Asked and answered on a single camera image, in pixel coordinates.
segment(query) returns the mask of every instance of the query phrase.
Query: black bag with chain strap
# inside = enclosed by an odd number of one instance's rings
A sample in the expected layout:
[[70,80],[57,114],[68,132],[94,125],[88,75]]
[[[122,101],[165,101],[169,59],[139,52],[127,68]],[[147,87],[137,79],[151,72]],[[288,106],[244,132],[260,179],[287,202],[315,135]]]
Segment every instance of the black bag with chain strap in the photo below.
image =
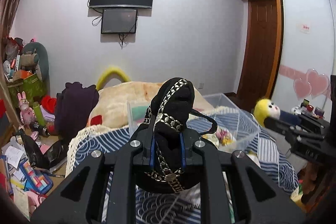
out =
[[209,131],[215,133],[217,123],[210,117],[193,109],[194,87],[190,81],[176,77],[165,82],[147,109],[144,122],[132,136],[136,139],[141,130],[152,130],[153,171],[139,172],[135,183],[152,193],[178,193],[200,182],[195,170],[186,170],[183,132],[189,113],[203,117],[212,123]]

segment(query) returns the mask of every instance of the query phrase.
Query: purple cloth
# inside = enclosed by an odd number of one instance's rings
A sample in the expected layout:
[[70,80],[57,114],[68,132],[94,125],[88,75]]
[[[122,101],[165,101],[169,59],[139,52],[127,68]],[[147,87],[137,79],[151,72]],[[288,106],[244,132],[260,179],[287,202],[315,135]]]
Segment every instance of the purple cloth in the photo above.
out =
[[86,126],[91,110],[96,106],[99,93],[95,85],[83,88],[79,82],[66,83],[57,93],[55,130],[69,143]]
[[43,118],[46,120],[46,122],[49,122],[49,121],[54,122],[55,121],[55,115],[54,114],[51,114],[48,111],[46,111],[41,105],[40,105],[40,108],[41,108]]

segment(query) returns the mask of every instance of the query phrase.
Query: green gift bag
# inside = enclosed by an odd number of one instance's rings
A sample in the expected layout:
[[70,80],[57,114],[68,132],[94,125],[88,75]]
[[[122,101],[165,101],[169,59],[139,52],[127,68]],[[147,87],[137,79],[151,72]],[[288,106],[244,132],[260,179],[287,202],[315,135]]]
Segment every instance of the green gift bag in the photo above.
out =
[[13,82],[7,83],[8,90],[13,102],[14,107],[19,106],[17,94],[22,93],[23,91],[26,93],[26,99],[29,101],[29,105],[32,107],[34,101],[34,97],[40,97],[46,95],[47,88],[45,83],[43,83],[38,77],[37,74],[33,74],[26,79],[19,79]]

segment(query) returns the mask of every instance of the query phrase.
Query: plush doll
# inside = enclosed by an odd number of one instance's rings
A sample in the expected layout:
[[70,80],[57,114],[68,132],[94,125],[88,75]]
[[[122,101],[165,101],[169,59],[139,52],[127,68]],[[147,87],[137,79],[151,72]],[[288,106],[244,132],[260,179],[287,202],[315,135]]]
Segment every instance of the plush doll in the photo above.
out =
[[264,121],[267,117],[280,118],[280,108],[269,99],[261,99],[255,105],[253,115],[265,127]]
[[31,107],[29,107],[29,101],[26,99],[26,93],[23,91],[22,96],[20,93],[17,94],[19,99],[19,108],[21,122],[23,124],[29,125],[31,122],[35,121],[35,113]]
[[36,53],[27,52],[21,54],[19,69],[22,70],[35,70],[37,77],[42,81],[41,70],[39,66],[39,55]]
[[38,60],[34,56],[34,63],[37,61],[36,74],[41,81],[45,81],[49,75],[48,53],[45,47],[41,43],[31,42],[23,47],[23,54],[38,54]]

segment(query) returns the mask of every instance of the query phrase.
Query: small monitor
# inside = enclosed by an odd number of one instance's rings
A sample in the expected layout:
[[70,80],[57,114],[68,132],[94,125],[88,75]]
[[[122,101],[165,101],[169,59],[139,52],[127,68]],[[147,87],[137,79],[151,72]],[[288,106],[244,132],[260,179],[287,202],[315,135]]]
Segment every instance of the small monitor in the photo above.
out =
[[136,9],[103,9],[101,33],[135,33],[137,17]]

